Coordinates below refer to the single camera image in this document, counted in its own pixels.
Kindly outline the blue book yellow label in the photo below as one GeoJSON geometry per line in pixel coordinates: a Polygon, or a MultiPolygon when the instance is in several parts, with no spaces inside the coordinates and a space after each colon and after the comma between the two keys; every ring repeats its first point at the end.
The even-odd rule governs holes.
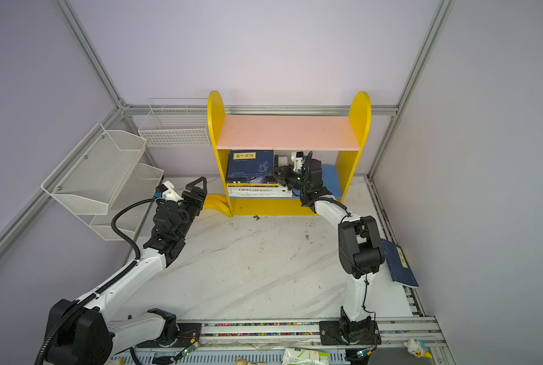
{"type": "Polygon", "coordinates": [[[385,239],[382,239],[382,245],[392,281],[405,287],[418,288],[419,284],[402,248],[396,243],[385,239]]]}
{"type": "Polygon", "coordinates": [[[237,177],[271,176],[275,166],[273,150],[232,150],[227,164],[227,179],[237,177]]]}

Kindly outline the white Javen Mao portfolio book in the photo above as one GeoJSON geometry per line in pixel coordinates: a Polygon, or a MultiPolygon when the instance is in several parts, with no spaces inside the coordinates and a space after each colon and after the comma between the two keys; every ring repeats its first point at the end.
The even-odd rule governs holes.
{"type": "Polygon", "coordinates": [[[279,191],[279,192],[229,192],[231,198],[265,198],[265,199],[291,199],[293,197],[292,191],[279,191]]]}

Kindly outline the white Chokladfabriken book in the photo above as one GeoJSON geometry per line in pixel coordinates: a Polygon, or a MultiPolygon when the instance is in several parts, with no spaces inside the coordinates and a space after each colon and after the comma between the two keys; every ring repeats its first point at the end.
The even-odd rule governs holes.
{"type": "Polygon", "coordinates": [[[279,192],[279,191],[289,191],[286,187],[281,186],[281,188],[276,189],[238,189],[238,188],[230,188],[227,189],[227,192],[248,192],[248,191],[254,191],[254,192],[279,192]]]}

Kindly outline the black book white characters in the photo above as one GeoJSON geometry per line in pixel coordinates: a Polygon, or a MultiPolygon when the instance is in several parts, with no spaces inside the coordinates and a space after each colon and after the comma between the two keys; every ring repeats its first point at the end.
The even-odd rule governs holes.
{"type": "Polygon", "coordinates": [[[254,176],[254,177],[237,177],[233,179],[227,179],[226,184],[229,184],[229,183],[259,184],[259,183],[278,183],[278,181],[272,176],[254,176]]]}

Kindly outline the yellow paperback book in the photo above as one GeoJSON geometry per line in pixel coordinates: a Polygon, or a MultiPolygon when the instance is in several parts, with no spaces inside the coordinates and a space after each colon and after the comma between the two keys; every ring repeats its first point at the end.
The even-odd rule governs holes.
{"type": "Polygon", "coordinates": [[[280,184],[278,184],[278,183],[259,183],[259,184],[229,183],[229,184],[226,184],[226,187],[228,189],[230,189],[230,188],[238,188],[238,189],[276,189],[276,188],[281,188],[280,184]]]}

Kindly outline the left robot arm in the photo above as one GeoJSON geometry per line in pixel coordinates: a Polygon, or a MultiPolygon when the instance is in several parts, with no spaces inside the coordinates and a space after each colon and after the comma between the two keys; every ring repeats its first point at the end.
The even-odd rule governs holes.
{"type": "Polygon", "coordinates": [[[133,351],[144,342],[165,347],[176,343],[180,328],[173,313],[153,308],[137,318],[116,321],[114,317],[134,293],[177,259],[207,195],[204,176],[188,183],[180,194],[166,181],[151,198],[119,211],[110,226],[133,248],[133,260],[78,299],[61,300],[51,308],[43,344],[34,362],[104,364],[110,357],[133,351]],[[145,204],[156,206],[154,227],[150,239],[139,246],[118,228],[117,222],[125,213],[145,204]]]}

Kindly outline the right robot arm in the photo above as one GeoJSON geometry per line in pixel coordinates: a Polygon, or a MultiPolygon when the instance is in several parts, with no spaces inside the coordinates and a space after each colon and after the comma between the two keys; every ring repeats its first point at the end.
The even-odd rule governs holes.
{"type": "Polygon", "coordinates": [[[354,214],[324,186],[321,161],[308,155],[300,168],[274,167],[271,175],[278,183],[297,192],[301,206],[327,220],[337,230],[338,259],[346,274],[344,305],[337,333],[345,343],[360,342],[375,335],[376,313],[368,308],[373,281],[386,260],[376,219],[354,214]]]}

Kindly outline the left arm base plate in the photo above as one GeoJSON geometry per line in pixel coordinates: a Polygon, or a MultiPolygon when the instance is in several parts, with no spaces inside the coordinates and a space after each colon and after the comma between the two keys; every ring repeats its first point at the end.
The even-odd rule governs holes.
{"type": "Polygon", "coordinates": [[[199,322],[166,325],[161,335],[136,345],[137,348],[186,348],[192,340],[199,340],[202,324],[199,322]]]}

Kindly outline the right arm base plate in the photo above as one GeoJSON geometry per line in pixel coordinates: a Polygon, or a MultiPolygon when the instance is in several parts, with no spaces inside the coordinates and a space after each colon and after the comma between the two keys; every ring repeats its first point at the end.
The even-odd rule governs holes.
{"type": "Polygon", "coordinates": [[[344,323],[342,321],[321,321],[320,339],[322,345],[381,345],[380,330],[375,321],[344,323]]]}

